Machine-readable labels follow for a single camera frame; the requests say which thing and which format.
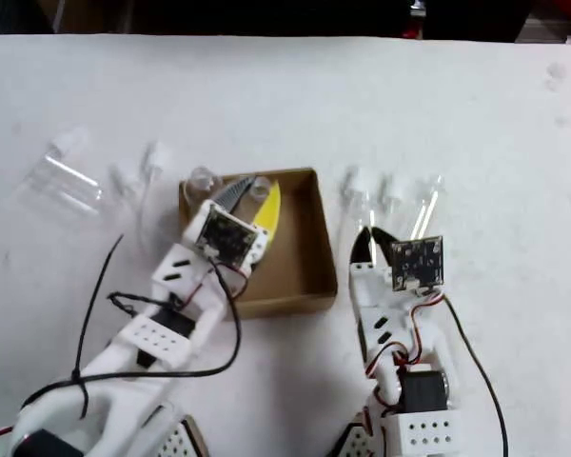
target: circuit board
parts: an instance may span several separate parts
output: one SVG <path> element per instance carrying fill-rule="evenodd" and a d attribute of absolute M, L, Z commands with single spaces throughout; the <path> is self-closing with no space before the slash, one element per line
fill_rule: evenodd
<path fill-rule="evenodd" d="M 212 208 L 195 245 L 201 250 L 212 250 L 218 260 L 239 267 L 256 240 L 257 233 L 241 225 L 236 219 Z"/>
<path fill-rule="evenodd" d="M 444 283 L 442 236 L 391 244 L 394 291 L 429 288 Z"/>

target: mounting hole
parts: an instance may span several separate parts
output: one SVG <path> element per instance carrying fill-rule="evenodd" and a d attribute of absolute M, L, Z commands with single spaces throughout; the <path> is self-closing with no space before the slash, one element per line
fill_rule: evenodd
<path fill-rule="evenodd" d="M 374 328 L 378 330 L 379 328 L 384 326 L 385 322 L 387 322 L 387 318 L 383 316 L 381 319 L 379 319 L 377 322 L 374 323 Z"/>
<path fill-rule="evenodd" d="M 190 265 L 190 261 L 189 260 L 181 260 L 179 262 L 174 262 L 172 265 L 176 268 L 185 267 L 186 265 Z"/>
<path fill-rule="evenodd" d="M 382 345 L 383 343 L 385 343 L 389 338 L 391 338 L 391 333 L 386 331 L 384 334 L 381 335 L 381 337 L 377 340 L 379 342 L 380 345 Z"/>
<path fill-rule="evenodd" d="M 180 273 L 167 274 L 163 276 L 163 281 L 173 281 L 174 279 L 180 279 L 181 277 L 182 275 Z"/>

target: open cardboard tray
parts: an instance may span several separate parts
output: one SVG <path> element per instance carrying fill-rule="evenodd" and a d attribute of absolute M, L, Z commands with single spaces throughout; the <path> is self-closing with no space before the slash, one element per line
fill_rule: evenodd
<path fill-rule="evenodd" d="M 325 226 L 324 207 L 314 169 L 254 173 L 278 181 L 282 193 L 275 237 L 237 300 L 242 318 L 315 312 L 332 306 L 336 270 Z M 238 175 L 224 176 L 225 183 Z M 180 227 L 190 218 L 180 183 Z"/>

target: white tabletop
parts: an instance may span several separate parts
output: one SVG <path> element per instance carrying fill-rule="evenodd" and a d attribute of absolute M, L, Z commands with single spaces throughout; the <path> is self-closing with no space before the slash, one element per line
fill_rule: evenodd
<path fill-rule="evenodd" d="M 126 239 L 102 296 L 148 293 L 160 256 L 140 255 L 125 211 L 108 228 L 74 228 L 16 186 L 49 139 L 74 126 L 93 142 L 72 161 L 99 179 L 112 163 L 134 172 L 152 140 L 176 151 L 150 195 L 154 222 L 170 221 L 176 183 L 194 166 L 312 166 L 334 250 L 346 166 L 377 178 L 442 173 L 448 196 L 433 227 L 444 235 L 446 289 L 501 399 L 510 455 L 571 456 L 571 47 L 0 36 L 0 427 L 71 371 L 118 233 Z M 212 455 L 324 455 L 363 405 L 372 383 L 339 260 L 330 311 L 245 322 L 232 369 L 182 382 L 177 399 Z M 500 455 L 482 379 L 445 308 L 437 317 L 463 380 L 465 455 Z M 125 321 L 100 300 L 85 361 Z M 198 367 L 227 358 L 231 326 Z"/>

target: black wire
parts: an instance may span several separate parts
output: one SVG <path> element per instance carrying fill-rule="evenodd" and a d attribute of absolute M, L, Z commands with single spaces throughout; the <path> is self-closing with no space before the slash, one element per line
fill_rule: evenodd
<path fill-rule="evenodd" d="M 120 310 L 122 310 L 131 317 L 137 316 L 137 311 L 134 309 L 132 305 L 123 304 L 119 300 L 119 298 L 125 298 L 127 300 L 131 300 L 134 302 L 142 302 L 151 305 L 157 305 L 159 307 L 171 309 L 172 311 L 176 312 L 180 312 L 186 306 L 186 303 L 183 302 L 177 295 L 173 293 L 169 295 L 168 301 L 155 300 L 153 298 L 145 297 L 143 295 L 134 295 L 132 293 L 124 293 L 118 291 L 111 293 L 106 298 L 109 299 L 113 305 L 115 305 L 117 308 L 119 308 Z"/>
<path fill-rule="evenodd" d="M 226 299 L 228 301 L 228 306 L 230 307 L 230 311 L 232 312 L 233 320 L 235 322 L 235 329 L 236 329 L 236 341 L 235 341 L 235 348 L 225 364 L 220 367 L 210 368 L 210 369 L 202 369 L 198 371 L 168 371 L 168 372 L 139 372 L 139 371 L 123 371 L 123 372 L 113 372 L 113 373 L 103 373 L 103 374 L 94 374 L 90 376 L 81 376 L 80 382 L 82 383 L 92 383 L 95 381 L 105 381 L 107 379 L 132 379 L 132 378 L 203 378 L 206 376 L 213 376 L 215 374 L 222 373 L 230 368 L 230 366 L 235 362 L 237 355 L 239 355 L 239 349 L 241 347 L 241 318 L 239 317 L 239 312 L 235 306 L 235 301 L 232 297 L 230 292 L 230 288 L 226 284 L 226 281 L 217 268 L 215 262 L 212 259 L 207 259 L 211 265 L 213 266 L 213 271 L 216 273 L 218 277 L 218 283 L 220 283 L 220 287 L 224 291 L 226 295 Z M 71 387 L 75 386 L 76 382 L 72 381 L 71 379 L 58 381 L 56 383 L 49 384 L 48 386 L 44 386 L 39 390 L 32 393 L 30 397 L 24 402 L 21 408 L 30 405 L 31 403 L 38 400 L 40 397 L 45 395 L 52 390 L 56 390 L 57 388 L 63 387 Z"/>
<path fill-rule="evenodd" d="M 478 371 L 480 372 L 480 375 L 482 376 L 482 378 L 484 379 L 484 382 L 486 383 L 486 387 L 488 388 L 488 392 L 491 394 L 491 398 L 493 399 L 493 403 L 495 404 L 495 410 L 497 411 L 497 417 L 499 418 L 499 426 L 502 429 L 503 457 L 507 457 L 507 455 L 508 455 L 507 430 L 505 429 L 505 420 L 503 419 L 502 407 L 500 406 L 499 400 L 497 399 L 497 394 L 495 393 L 495 389 L 493 389 L 493 385 L 491 384 L 490 380 L 488 379 L 488 376 L 486 375 L 486 372 L 484 371 L 484 368 L 482 367 L 480 360 L 478 360 L 478 356 L 476 355 L 476 352 L 474 352 L 472 345 L 469 343 L 469 340 L 467 339 L 467 336 L 465 335 L 465 332 L 463 331 L 461 321 L 459 320 L 459 316 L 457 316 L 457 312 L 455 312 L 455 309 L 453 308 L 453 304 L 450 302 L 450 300 L 448 299 L 448 297 L 446 295 L 443 297 L 443 299 L 446 302 L 446 304 L 448 305 L 448 309 L 450 310 L 450 313 L 453 315 L 453 319 L 455 320 L 455 324 L 457 325 L 457 329 L 459 330 L 459 334 L 461 335 L 461 338 L 463 339 L 463 342 L 465 343 L 465 346 L 467 347 L 469 355 L 471 355 L 472 359 L 474 360 L 474 363 L 476 364 L 476 367 L 478 367 Z"/>
<path fill-rule="evenodd" d="M 112 254 L 116 250 L 116 247 L 123 239 L 123 235 L 119 236 L 112 249 L 109 251 L 108 255 L 106 256 L 106 260 L 102 265 L 102 270 L 99 273 L 99 277 L 97 278 L 97 282 L 95 283 L 95 288 L 93 289 L 93 293 L 91 295 L 91 299 L 89 301 L 89 306 L 87 307 L 87 314 L 85 315 L 85 321 L 83 322 L 83 328 L 80 330 L 80 338 L 78 340 L 78 349 L 76 351 L 76 362 L 74 363 L 74 370 L 72 371 L 71 381 L 74 384 L 78 384 L 80 389 L 83 391 L 83 396 L 85 397 L 83 403 L 83 411 L 81 413 L 80 418 L 85 419 L 87 416 L 87 410 L 89 408 L 89 393 L 87 392 L 87 388 L 85 387 L 85 381 L 80 376 L 80 359 L 83 354 L 83 344 L 85 343 L 85 335 L 87 334 L 87 326 L 89 325 L 89 319 L 91 317 L 91 313 L 93 312 L 93 306 L 95 305 L 95 299 L 97 298 L 97 293 L 99 292 L 99 287 L 102 285 L 102 281 L 104 280 L 104 275 L 106 274 L 106 269 L 108 268 L 108 264 L 110 263 L 110 259 L 112 258 Z"/>

